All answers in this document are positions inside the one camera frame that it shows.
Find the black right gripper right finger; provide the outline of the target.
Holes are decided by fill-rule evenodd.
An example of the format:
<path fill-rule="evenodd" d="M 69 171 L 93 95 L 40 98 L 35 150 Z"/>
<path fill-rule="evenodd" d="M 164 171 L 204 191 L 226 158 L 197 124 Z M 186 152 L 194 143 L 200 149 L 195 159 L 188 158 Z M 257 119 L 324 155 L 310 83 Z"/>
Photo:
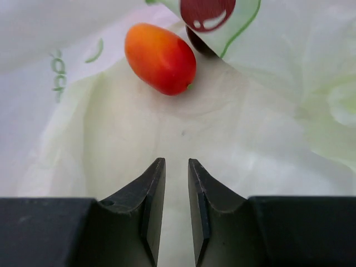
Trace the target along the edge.
<path fill-rule="evenodd" d="M 196 266 L 354 266 L 355 198 L 243 198 L 188 163 Z"/>

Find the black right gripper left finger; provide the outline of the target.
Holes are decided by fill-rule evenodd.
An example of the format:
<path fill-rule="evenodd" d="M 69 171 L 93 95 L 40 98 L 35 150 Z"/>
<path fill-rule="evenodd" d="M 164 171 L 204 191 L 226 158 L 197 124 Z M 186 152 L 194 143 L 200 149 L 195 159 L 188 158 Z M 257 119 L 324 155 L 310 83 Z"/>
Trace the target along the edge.
<path fill-rule="evenodd" d="M 103 200 L 1 199 L 2 266 L 156 266 L 165 159 Z"/>

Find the green avocado-print plastic bag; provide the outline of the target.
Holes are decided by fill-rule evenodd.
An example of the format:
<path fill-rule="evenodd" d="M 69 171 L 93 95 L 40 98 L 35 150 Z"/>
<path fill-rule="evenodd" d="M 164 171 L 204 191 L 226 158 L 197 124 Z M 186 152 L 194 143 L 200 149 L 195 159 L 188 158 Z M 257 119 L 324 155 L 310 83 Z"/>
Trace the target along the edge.
<path fill-rule="evenodd" d="M 179 1 L 1 2 L 1 195 L 103 199 L 166 160 L 159 266 L 193 266 L 187 162 L 238 194 L 355 194 L 355 2 L 239 1 L 178 96 L 129 67 Z"/>

